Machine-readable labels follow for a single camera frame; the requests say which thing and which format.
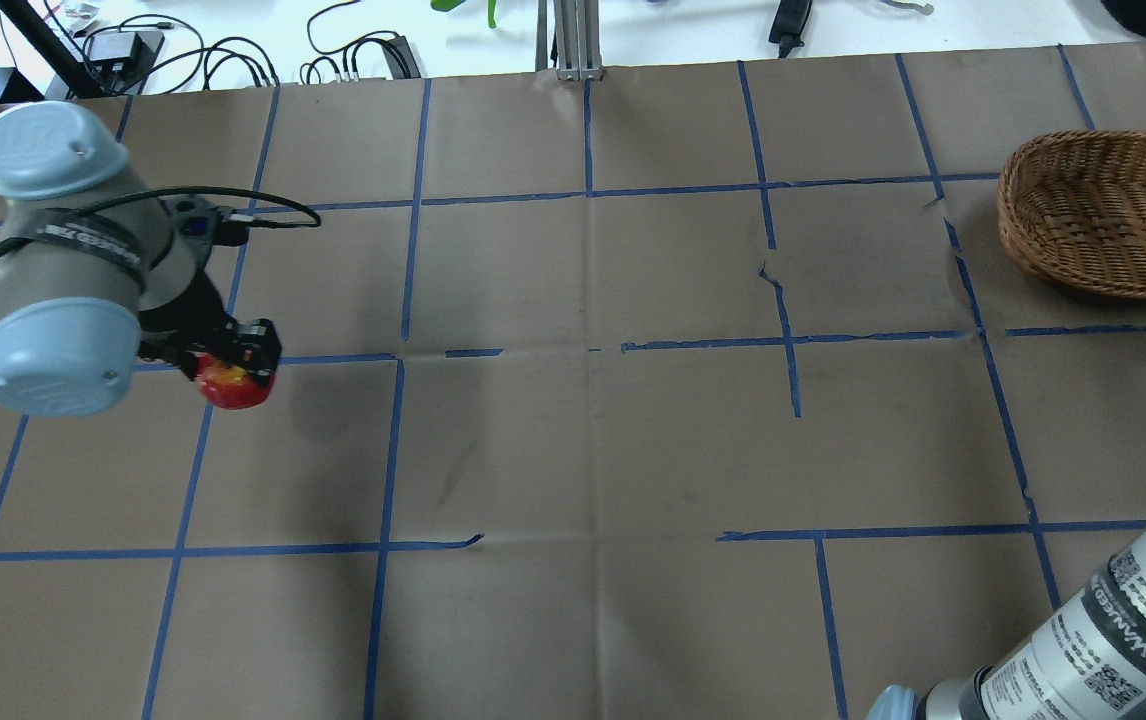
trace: cardboard surface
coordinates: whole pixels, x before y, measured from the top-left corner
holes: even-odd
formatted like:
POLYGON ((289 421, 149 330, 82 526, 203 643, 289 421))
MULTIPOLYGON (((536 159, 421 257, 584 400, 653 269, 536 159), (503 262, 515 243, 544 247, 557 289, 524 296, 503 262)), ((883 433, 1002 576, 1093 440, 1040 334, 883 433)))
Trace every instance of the cardboard surface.
POLYGON ((1146 45, 102 102, 325 224, 209 264, 266 405, 0 410, 0 717, 847 720, 997 662, 1146 523, 1146 304, 1018 272, 995 178, 1139 97, 1146 45))

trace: red fruit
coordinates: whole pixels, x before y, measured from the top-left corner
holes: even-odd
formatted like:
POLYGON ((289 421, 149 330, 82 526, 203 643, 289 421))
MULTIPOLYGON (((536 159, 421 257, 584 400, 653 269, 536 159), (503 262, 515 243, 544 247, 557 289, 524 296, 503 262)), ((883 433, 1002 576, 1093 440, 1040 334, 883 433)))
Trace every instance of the red fruit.
POLYGON ((270 376, 270 383, 266 388, 259 388, 252 375, 237 365, 227 365, 207 352, 201 352, 196 357, 199 368, 195 373, 195 386, 199 389, 199 396, 204 396, 204 400, 222 410, 243 410, 259 405, 270 396, 270 388, 275 386, 275 375, 270 376))

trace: wicker basket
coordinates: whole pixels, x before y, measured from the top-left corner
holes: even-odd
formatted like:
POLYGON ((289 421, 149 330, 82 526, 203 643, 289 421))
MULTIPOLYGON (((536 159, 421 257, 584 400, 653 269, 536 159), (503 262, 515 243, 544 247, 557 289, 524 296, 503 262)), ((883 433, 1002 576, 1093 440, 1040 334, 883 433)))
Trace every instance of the wicker basket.
POLYGON ((1004 165, 998 205, 999 240, 1026 272, 1146 299, 1146 132, 1037 136, 1004 165))

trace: black pole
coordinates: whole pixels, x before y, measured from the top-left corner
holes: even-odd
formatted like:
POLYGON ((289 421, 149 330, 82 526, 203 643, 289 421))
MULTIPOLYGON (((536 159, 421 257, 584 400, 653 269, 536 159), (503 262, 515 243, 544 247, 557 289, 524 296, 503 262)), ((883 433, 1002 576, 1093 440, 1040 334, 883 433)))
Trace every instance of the black pole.
POLYGON ((39 13, 26 0, 0 0, 0 10, 21 32, 39 56, 53 68, 61 81, 71 88, 77 97, 105 97, 105 91, 94 81, 84 64, 71 55, 65 45, 44 24, 39 13))

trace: gray robot arm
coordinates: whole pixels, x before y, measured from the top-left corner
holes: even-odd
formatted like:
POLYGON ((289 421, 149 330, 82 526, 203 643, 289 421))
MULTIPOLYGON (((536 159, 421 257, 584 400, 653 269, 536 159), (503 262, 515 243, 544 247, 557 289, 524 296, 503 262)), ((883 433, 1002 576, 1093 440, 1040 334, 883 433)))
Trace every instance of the gray robot arm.
POLYGON ((248 228, 233 230, 230 211, 198 196, 115 201, 144 190, 88 110, 38 102, 0 114, 0 240, 19 245, 0 259, 0 405, 99 413, 128 392, 139 355, 194 377, 194 352, 211 352, 270 384, 273 323, 227 315, 203 269, 213 242, 235 245, 248 228))

